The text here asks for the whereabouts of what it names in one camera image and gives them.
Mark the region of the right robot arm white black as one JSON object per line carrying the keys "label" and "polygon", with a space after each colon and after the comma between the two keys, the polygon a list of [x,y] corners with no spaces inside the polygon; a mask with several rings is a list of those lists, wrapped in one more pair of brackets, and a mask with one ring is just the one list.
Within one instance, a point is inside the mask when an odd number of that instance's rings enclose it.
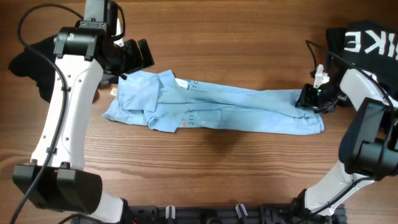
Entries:
{"label": "right robot arm white black", "polygon": [[340,142],[336,164],[292,200],[288,216],[298,223],[326,223],[359,189],[397,175],[397,97],[375,74],[354,68],[338,84],[357,113]]}

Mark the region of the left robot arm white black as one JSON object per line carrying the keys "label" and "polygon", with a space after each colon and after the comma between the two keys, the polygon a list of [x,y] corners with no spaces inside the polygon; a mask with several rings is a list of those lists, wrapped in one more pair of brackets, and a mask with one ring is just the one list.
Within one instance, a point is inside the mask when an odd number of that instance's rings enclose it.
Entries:
{"label": "left robot arm white black", "polygon": [[99,175],[84,170],[84,144],[92,102],[104,75],[126,78],[151,67],[145,39],[123,41],[124,13],[114,1],[87,0],[72,27],[54,38],[55,80],[40,141],[27,165],[17,165],[14,184],[24,202],[92,223],[132,223],[126,200],[103,190]]}

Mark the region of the light blue t-shirt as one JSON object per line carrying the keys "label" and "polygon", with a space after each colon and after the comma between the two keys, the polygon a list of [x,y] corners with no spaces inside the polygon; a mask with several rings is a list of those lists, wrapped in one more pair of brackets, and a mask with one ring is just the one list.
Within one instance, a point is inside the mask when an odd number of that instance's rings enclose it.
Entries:
{"label": "light blue t-shirt", "polygon": [[295,107],[300,90],[250,90],[162,73],[120,79],[103,117],[174,133],[178,128],[233,129],[291,135],[318,134],[321,116]]}

